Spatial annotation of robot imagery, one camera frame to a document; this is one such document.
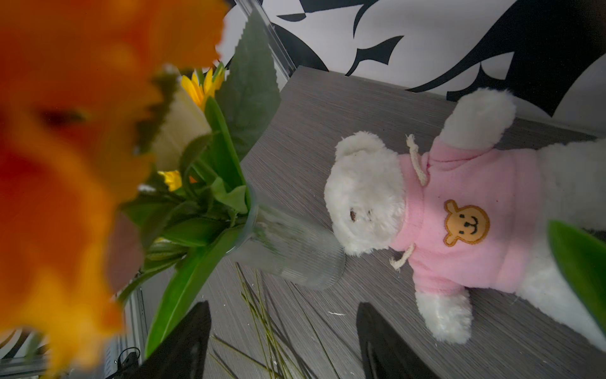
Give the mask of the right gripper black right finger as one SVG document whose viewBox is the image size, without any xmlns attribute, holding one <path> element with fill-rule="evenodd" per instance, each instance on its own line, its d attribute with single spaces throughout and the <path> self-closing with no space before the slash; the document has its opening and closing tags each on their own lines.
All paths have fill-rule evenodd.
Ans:
<svg viewBox="0 0 606 379">
<path fill-rule="evenodd" d="M 356 327 L 366 378 L 439 378 L 372 304 L 359 304 Z"/>
</svg>

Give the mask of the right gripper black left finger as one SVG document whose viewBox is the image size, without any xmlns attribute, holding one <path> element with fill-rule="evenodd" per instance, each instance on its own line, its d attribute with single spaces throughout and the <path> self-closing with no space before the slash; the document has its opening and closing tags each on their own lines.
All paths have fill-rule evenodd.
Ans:
<svg viewBox="0 0 606 379">
<path fill-rule="evenodd" d="M 159 347 L 128 378 L 199 379 L 211 332 L 208 302 L 197 303 Z"/>
</svg>

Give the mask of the big blue rose from bouquet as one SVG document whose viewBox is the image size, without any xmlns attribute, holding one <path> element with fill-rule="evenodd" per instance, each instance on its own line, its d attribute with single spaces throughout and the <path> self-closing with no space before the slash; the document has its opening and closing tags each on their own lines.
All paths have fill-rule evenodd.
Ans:
<svg viewBox="0 0 606 379">
<path fill-rule="evenodd" d="M 343 284 L 315 292 L 223 262 L 201 293 L 211 306 L 206 378 L 363 378 L 356 307 Z"/>
</svg>

